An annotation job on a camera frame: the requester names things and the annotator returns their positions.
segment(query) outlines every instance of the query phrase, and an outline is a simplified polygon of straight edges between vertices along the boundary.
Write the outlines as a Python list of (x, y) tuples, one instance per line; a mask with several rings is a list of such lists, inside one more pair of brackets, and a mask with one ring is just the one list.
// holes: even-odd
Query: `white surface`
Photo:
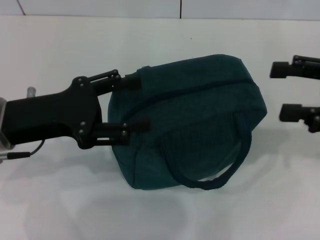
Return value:
[[(320, 82), (268, 77), (273, 61), (320, 57), (320, 22), (0, 17), (0, 31), (7, 100), (24, 98), (28, 86), (62, 91), (76, 76), (228, 54), (243, 60), (268, 108), (247, 159), (219, 190), (134, 190), (109, 147), (48, 140), (34, 157), (0, 165), (0, 239), (320, 238), (320, 136), (278, 120), (282, 103), (319, 106)], [(100, 98), (104, 119), (109, 97)]]
[(16, 0), (0, 0), (0, 15), (22, 15)]
[(320, 20), (318, 0), (182, 0), (186, 19)]
[(180, 0), (20, 0), (26, 15), (179, 18)]

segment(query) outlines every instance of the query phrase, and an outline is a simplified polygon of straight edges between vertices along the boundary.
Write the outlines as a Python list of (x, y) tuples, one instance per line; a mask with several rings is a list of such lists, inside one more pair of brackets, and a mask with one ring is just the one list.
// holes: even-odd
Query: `fabric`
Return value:
[[(108, 121), (149, 118), (151, 129), (112, 150), (128, 184), (154, 190), (177, 185), (222, 187), (248, 154), (251, 131), (267, 114), (242, 61), (211, 55), (137, 71), (142, 89), (113, 92)], [(220, 177), (209, 181), (226, 167)]]

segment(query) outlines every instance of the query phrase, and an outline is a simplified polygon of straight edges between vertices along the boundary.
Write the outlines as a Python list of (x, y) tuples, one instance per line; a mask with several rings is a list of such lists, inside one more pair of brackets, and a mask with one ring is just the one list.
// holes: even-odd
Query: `bag strap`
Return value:
[(207, 180), (207, 181), (191, 180), (181, 173), (177, 165), (177, 161), (168, 160), (165, 157), (166, 164), (172, 176), (180, 184), (185, 185), (188, 188), (199, 188), (203, 190), (219, 189), (223, 187), (228, 182), (228, 180), (232, 177), (232, 175), (238, 170), (238, 168), (244, 162), (250, 150), (252, 135), (243, 112), (235, 113), (234, 118), (235, 118), (236, 128), (241, 140), (240, 151), (234, 163), (219, 177), (216, 177), (213, 180)]

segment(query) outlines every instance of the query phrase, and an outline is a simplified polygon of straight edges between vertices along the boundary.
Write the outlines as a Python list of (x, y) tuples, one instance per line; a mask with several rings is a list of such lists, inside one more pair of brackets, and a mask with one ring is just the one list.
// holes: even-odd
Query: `white wall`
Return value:
[(22, 15), (16, 0), (0, 0), (0, 15)]
[(320, 20), (320, 0), (182, 0), (182, 18)]
[(27, 15), (180, 17), (180, 0), (20, 0), (20, 3)]

